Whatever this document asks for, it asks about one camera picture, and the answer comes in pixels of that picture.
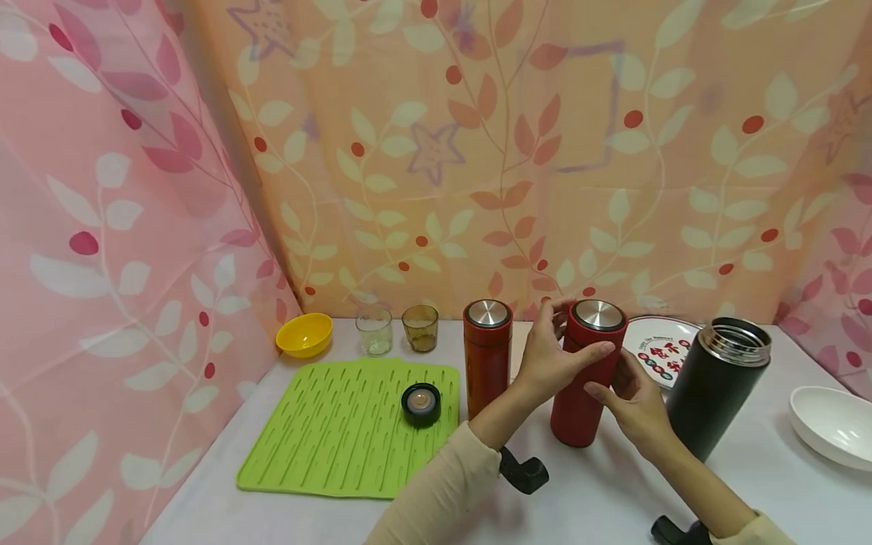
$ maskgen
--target green silicone mat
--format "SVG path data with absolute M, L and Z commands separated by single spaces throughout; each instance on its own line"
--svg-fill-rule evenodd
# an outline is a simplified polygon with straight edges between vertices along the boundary
M 416 430 L 400 396 L 436 385 L 442 415 Z M 399 358 L 309 364 L 300 369 L 236 475 L 242 490 L 393 498 L 458 425 L 460 373 Z

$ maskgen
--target red thermos bottle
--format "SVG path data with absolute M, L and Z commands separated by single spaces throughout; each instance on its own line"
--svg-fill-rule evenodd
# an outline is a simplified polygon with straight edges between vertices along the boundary
M 573 305 L 566 324 L 563 349 L 578 352 L 600 341 L 611 341 L 616 349 L 605 358 L 578 373 L 572 383 L 554 397 L 551 431 L 569 446 L 589 446 L 594 442 L 603 406 L 584 391 L 591 380 L 611 386 L 621 355 L 627 316 L 611 303 L 584 299 Z
M 463 310 L 463 349 L 467 357 L 469 419 L 508 388 L 512 361 L 512 310 L 481 299 Z

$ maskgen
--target white plate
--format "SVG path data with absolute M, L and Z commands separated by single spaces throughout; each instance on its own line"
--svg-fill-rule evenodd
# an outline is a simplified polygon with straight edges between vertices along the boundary
M 640 316 L 630 320 L 623 347 L 636 356 L 651 378 L 671 389 L 700 329 L 676 318 Z
M 872 471 L 872 403 L 832 388 L 803 386 L 790 394 L 790 423 L 818 453 Z

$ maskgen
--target glass cup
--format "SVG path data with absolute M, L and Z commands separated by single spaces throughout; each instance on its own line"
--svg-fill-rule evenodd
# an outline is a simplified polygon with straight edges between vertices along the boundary
M 386 309 L 368 309 L 358 312 L 354 324 L 360 332 L 364 352 L 370 356 L 382 356 L 393 347 L 391 312 Z
M 403 313 L 403 329 L 412 350 L 429 352 L 436 348 L 439 334 L 439 312 L 431 306 L 419 304 Z

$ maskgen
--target orange curtain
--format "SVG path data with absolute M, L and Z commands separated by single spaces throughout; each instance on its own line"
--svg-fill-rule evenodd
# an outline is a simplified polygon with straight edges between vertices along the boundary
M 296 290 L 335 316 L 563 294 L 771 322 L 872 74 L 868 0 L 195 4 Z

